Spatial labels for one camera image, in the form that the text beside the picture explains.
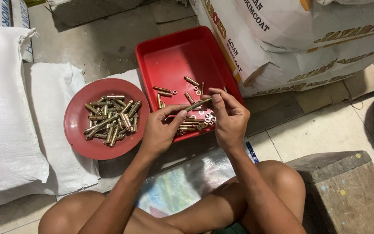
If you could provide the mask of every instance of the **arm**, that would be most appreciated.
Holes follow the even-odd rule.
[[[183,109],[188,106],[169,105],[149,114],[137,155],[79,234],[123,233],[148,169],[171,145],[176,130],[187,116]],[[175,114],[172,122],[166,121],[168,115]]]
[[[302,224],[265,183],[258,168],[243,148],[249,111],[233,96],[221,89],[209,89],[216,114],[216,138],[226,152],[236,173],[239,185],[245,191],[248,210],[264,233],[305,234]]]

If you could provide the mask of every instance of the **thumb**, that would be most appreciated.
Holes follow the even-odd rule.
[[[173,128],[174,131],[176,131],[180,127],[181,123],[183,123],[186,116],[187,116],[187,111],[185,110],[180,111],[174,117],[174,120],[172,120],[171,123],[169,124],[170,128]]]
[[[224,106],[224,101],[223,101],[223,98],[221,98],[221,96],[219,94],[214,94],[211,96],[211,101],[213,103],[213,106],[214,106],[214,113],[216,115],[216,118],[218,120],[223,120],[227,117],[229,117],[229,115],[227,114],[227,111],[226,111],[226,107]]]

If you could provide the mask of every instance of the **green shorts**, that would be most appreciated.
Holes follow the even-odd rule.
[[[249,234],[249,232],[240,223],[233,223],[228,227],[213,231],[211,234]]]

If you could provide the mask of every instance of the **knee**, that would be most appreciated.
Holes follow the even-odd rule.
[[[274,188],[280,190],[293,190],[299,194],[305,194],[305,185],[300,174],[280,161],[268,160],[256,163],[262,176]]]
[[[71,228],[84,224],[104,199],[105,195],[96,191],[65,196],[43,215],[39,233],[72,233]]]

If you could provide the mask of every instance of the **plastic tray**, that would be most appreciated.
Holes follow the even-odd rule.
[[[210,87],[226,87],[231,95],[243,103],[219,46],[210,29],[205,26],[143,41],[136,46],[135,53],[152,111],[159,109],[158,91],[154,90],[153,86],[177,90],[177,94],[172,97],[161,96],[165,105],[189,104],[184,95],[185,91],[189,92],[195,102],[200,99],[193,89],[194,85],[187,82],[184,76],[192,78],[200,85],[204,82],[204,94],[209,94]],[[204,115],[200,115],[198,111],[190,111],[197,119],[204,119],[206,113],[210,113],[210,110],[205,111]],[[214,128],[215,125],[209,125],[200,131],[184,131],[184,135],[176,136],[173,142],[198,136]]]

